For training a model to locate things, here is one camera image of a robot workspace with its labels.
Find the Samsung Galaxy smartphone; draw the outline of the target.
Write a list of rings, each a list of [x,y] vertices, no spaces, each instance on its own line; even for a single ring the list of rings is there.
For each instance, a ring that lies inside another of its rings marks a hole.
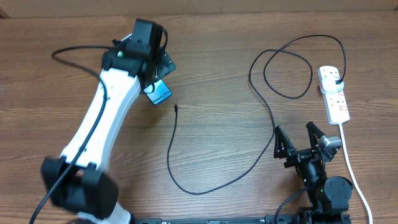
[[[144,93],[153,105],[159,105],[167,98],[172,96],[171,90],[164,83],[163,80],[156,81],[144,89]]]

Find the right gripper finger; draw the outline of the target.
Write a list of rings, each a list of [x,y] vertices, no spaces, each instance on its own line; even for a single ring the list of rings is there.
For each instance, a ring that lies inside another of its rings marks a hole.
[[[308,136],[310,140],[310,145],[312,149],[316,149],[318,145],[318,141],[322,136],[325,135],[323,131],[321,131],[314,123],[313,121],[310,121],[306,124],[306,128],[308,131]]]
[[[275,127],[274,159],[289,157],[295,151],[293,143],[280,126]]]

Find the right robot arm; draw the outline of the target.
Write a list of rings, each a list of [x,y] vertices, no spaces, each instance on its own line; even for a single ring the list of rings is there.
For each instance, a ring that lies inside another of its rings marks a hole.
[[[306,124],[310,147],[298,150],[288,135],[277,126],[274,158],[285,159],[284,167],[293,167],[303,181],[304,188],[281,203],[274,215],[266,216],[270,223],[350,223],[349,209],[353,184],[342,176],[328,177],[326,163],[332,161],[342,147],[338,136],[327,136],[313,122]],[[295,214],[281,215],[283,207],[303,193],[307,193],[309,207],[300,207]]]

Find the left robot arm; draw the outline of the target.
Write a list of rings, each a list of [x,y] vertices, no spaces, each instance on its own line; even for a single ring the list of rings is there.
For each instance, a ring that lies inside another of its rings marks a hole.
[[[175,70],[167,30],[137,19],[133,31],[104,48],[99,85],[78,131],[57,159],[40,169],[46,200],[91,223],[134,223],[107,171],[114,142],[140,94],[158,105],[172,94],[163,79]]]

